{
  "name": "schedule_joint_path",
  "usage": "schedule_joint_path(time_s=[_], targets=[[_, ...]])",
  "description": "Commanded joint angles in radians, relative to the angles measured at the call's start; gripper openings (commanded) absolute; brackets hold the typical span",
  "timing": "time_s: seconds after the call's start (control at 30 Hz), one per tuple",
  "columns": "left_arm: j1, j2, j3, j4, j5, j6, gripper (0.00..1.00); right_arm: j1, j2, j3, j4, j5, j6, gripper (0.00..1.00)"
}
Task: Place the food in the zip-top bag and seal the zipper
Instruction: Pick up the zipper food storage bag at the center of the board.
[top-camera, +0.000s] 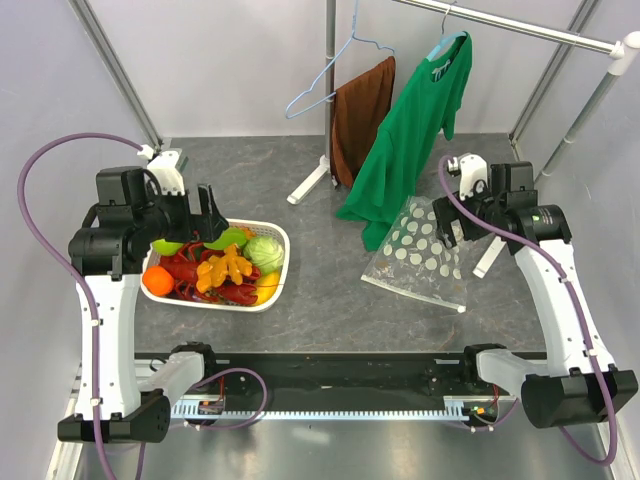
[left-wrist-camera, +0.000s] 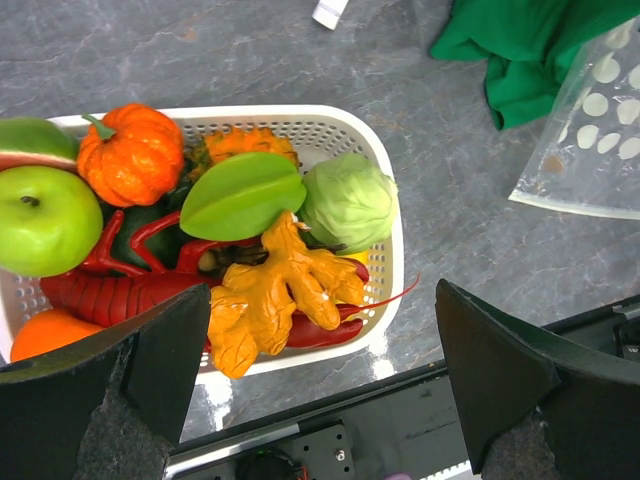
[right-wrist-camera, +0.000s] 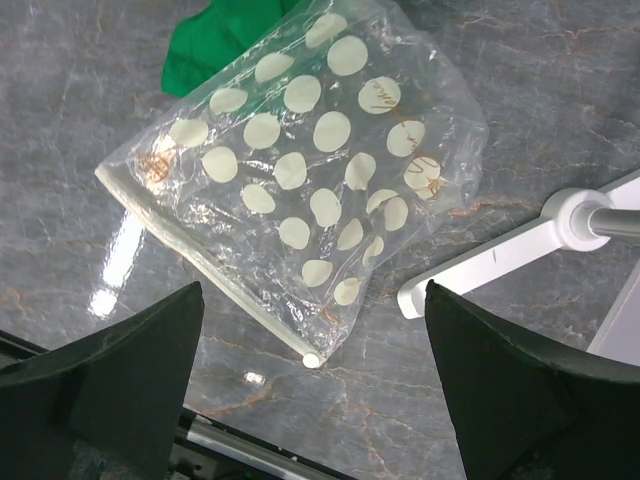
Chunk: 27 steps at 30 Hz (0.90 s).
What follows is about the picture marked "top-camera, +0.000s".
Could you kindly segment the orange toy ginger root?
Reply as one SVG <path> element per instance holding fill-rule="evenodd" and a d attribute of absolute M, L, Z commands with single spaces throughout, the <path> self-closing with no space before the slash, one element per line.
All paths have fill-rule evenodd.
<path fill-rule="evenodd" d="M 252 263 L 245 259 L 236 244 L 224 249 L 222 257 L 214 257 L 202 262 L 196 269 L 196 289 L 200 293 L 218 288 L 230 278 L 233 284 L 241 285 L 245 277 L 253 272 Z"/>

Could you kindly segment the green toy leafy vegetable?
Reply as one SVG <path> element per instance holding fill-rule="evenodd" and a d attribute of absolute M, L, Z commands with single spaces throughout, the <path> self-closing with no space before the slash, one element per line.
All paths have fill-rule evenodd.
<path fill-rule="evenodd" d="M 213 242 L 204 242 L 203 246 L 210 250 L 223 251 L 231 245 L 242 248 L 246 245 L 249 238 L 244 229 L 238 227 L 229 227 L 220 237 Z"/>

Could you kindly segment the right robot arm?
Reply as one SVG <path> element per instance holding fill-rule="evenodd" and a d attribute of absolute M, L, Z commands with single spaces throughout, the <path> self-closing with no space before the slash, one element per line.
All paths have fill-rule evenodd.
<path fill-rule="evenodd" d="M 466 241 L 493 233 L 506 243 L 531 292 L 546 348 L 546 361 L 535 363 L 499 344 L 468 346 L 457 371 L 460 386 L 473 394 L 500 387 L 521 401 L 537 428 L 613 421 L 638 392 L 638 380 L 616 366 L 598 334 L 566 217 L 560 207 L 539 203 L 532 165 L 490 165 L 465 154 L 443 157 L 438 174 L 459 180 L 457 191 L 433 203 L 438 238 L 455 247 L 458 223 Z"/>

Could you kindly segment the dotted clear zip bag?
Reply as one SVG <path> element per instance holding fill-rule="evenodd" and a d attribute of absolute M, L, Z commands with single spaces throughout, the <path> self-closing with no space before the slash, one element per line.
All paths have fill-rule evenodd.
<path fill-rule="evenodd" d="M 466 311 L 470 243 L 445 249 L 436 237 L 432 200 L 408 198 L 361 280 L 457 313 Z"/>

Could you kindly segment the green toy apple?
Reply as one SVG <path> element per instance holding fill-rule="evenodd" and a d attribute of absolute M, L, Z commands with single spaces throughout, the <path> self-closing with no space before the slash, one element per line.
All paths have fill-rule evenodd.
<path fill-rule="evenodd" d="M 152 249 L 161 256 L 173 256 L 184 246 L 181 242 L 171 242 L 165 239 L 156 240 L 151 243 Z"/>

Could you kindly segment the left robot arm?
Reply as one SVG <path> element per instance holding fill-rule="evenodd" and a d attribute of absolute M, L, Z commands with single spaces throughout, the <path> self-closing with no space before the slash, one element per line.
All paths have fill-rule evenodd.
<path fill-rule="evenodd" d="M 136 377 L 134 316 L 143 263 L 152 242 L 213 242 L 229 226 L 213 190 L 197 187 L 190 209 L 179 172 L 115 167 L 96 176 L 98 223 L 85 222 L 69 243 L 82 307 L 81 386 L 75 412 L 58 424 L 63 441 L 159 443 L 171 409 L 191 387 L 208 393 L 219 382 L 212 348 L 175 347 L 144 383 Z"/>

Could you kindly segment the green toy cabbage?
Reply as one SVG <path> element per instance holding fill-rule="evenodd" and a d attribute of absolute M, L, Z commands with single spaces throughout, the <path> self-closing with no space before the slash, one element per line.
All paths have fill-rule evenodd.
<path fill-rule="evenodd" d="M 243 255 L 263 275 L 268 275 L 282 267 L 284 263 L 284 247 L 275 238 L 257 236 L 244 246 Z"/>

